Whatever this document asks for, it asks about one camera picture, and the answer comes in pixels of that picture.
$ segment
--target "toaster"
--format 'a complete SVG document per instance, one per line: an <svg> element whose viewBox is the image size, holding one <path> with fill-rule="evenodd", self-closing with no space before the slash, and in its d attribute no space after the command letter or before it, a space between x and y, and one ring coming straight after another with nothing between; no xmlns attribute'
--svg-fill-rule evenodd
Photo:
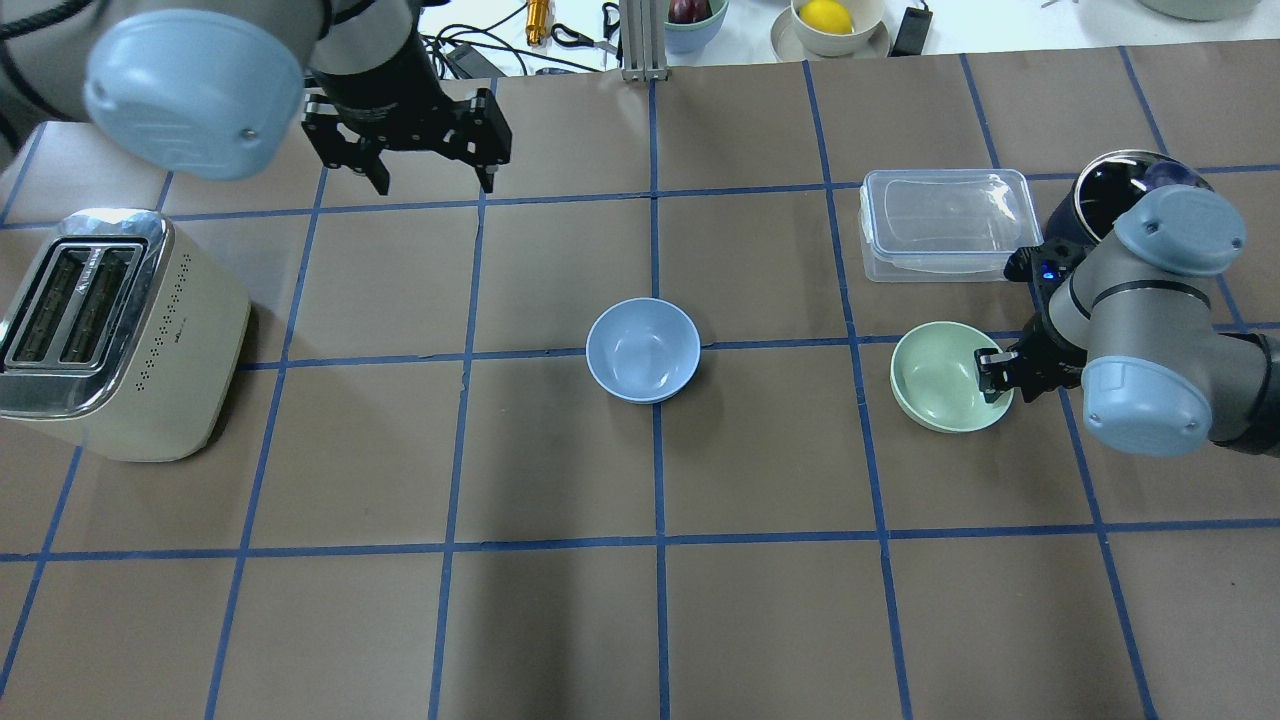
<svg viewBox="0 0 1280 720"><path fill-rule="evenodd" d="M186 457L209 442L248 311L164 215L81 210L0 322L0 418L114 460Z"/></svg>

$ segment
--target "beige bowl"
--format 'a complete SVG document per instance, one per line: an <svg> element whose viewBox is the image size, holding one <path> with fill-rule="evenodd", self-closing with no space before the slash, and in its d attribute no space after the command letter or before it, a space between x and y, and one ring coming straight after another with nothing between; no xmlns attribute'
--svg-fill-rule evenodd
<svg viewBox="0 0 1280 720"><path fill-rule="evenodd" d="M854 32L842 35L822 32L800 19L800 8L809 1L791 0L791 27L795 28L796 37L805 50L827 58L838 58L860 50L876 32L876 26L884 19L883 0L836 0L852 15Z"/></svg>

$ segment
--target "bowl rim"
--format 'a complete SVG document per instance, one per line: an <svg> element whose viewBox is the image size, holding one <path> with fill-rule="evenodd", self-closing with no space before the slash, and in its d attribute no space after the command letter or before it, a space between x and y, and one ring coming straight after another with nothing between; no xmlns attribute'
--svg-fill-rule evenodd
<svg viewBox="0 0 1280 720"><path fill-rule="evenodd" d="M664 306L675 310L676 314L680 318L684 319L684 323L687 324L689 329L692 331L692 333L694 333L694 347L696 348L696 352L694 354L694 363L689 368L689 377L685 378L684 380L681 380L680 383L677 383L669 391L664 391L663 393L659 393L659 395L653 395L653 396L627 396L627 395L623 395L621 392L617 392L613 388L611 388L608 386L608 383L605 383L604 380L600 379L600 375L595 370L595 365L591 363L591 338L595 337L595 331L600 325L600 320L603 320L611 313L616 311L618 307L622 307L623 305L632 305L632 304L641 304L641 305L657 304L657 305L664 305ZM690 318L689 313L685 313L678 305L675 305L673 302L668 302L668 301L666 301L666 300L663 300L660 297L630 297L630 299L623 300L621 302L614 302L605 311L600 313L600 315L595 319L595 322L591 323L591 329L588 331L588 333L586 333L586 343L582 346L582 354L586 356L586 369L591 373L591 379L595 380L595 384L598 384L602 388L604 388L605 392L608 392L609 395L612 395L612 396L614 396L614 397L617 397L620 400L625 400L627 402L634 402L634 404L637 404L637 405L653 405L655 402L662 402L663 400L667 400L668 397L676 395L677 392L680 392L681 389L684 389L684 387L686 384L689 384L689 380L691 380L694 378L694 373L698 372L698 365L701 363L701 359L703 359L703 336L701 336L701 333L698 332L698 325L694 324L694 319Z"/></svg>
<svg viewBox="0 0 1280 720"><path fill-rule="evenodd" d="M933 320L933 322L929 322L929 323L924 323L922 325L916 325L916 327L911 328L910 331L908 331L908 333L904 334L902 338L899 340L896 345L893 345L893 354L890 356L890 361L888 361L888 384L890 384L890 387L893 391L893 400L897 401L899 406L902 409L904 413L908 414L908 416L910 416L916 423L924 425L925 428L929 428L929 429L933 429L933 430L940 430L940 432L945 432L945 433L972 433L972 432L982 430L982 429L989 428L991 425L995 425L1001 418L1005 416L1006 413L1009 413L1009 409L1012 406L1012 404L1014 404L1014 393L1012 392L1006 392L1004 396L1001 396L1001 398L996 404L992 405L992 407L996 407L997 411L992 414L992 416L991 416L989 420L987 420L986 423L978 424L978 425L965 425L965 427L945 425L942 423L937 423L937 421L934 421L934 420L932 420L929 418L925 418L902 395L902 388L899 387L897 373L895 372L896 368L897 368L897 352L899 352L899 348L901 348L902 343L905 343L908 341L908 338L910 338L916 332L920 332L920 331L928 332L928 328L936 328L936 327L940 327L940 325L955 325L957 328L963 328L963 329L965 329L968 332L972 332L972 333L975 333L977 336L980 336L991 346L1000 347L1000 343L997 343L995 340L992 340L992 337L988 336L987 333L979 331L978 328L975 328L973 325L966 325L964 323L957 323L955 320Z"/></svg>

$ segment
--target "yellow lemon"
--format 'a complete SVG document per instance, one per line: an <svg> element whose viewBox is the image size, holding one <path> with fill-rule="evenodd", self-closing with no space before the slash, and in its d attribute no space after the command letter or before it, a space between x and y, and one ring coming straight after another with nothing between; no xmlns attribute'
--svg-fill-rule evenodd
<svg viewBox="0 0 1280 720"><path fill-rule="evenodd" d="M800 8L800 19L819 32L832 35L854 32L854 18L836 0L809 0Z"/></svg>

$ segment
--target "clear plastic lid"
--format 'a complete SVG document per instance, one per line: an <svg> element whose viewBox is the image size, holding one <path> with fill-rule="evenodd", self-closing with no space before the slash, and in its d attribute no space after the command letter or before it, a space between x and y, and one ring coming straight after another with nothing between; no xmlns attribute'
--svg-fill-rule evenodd
<svg viewBox="0 0 1280 720"><path fill-rule="evenodd" d="M1018 170L874 170L861 195L868 245L899 268L998 270L1019 247L1043 242Z"/></svg>

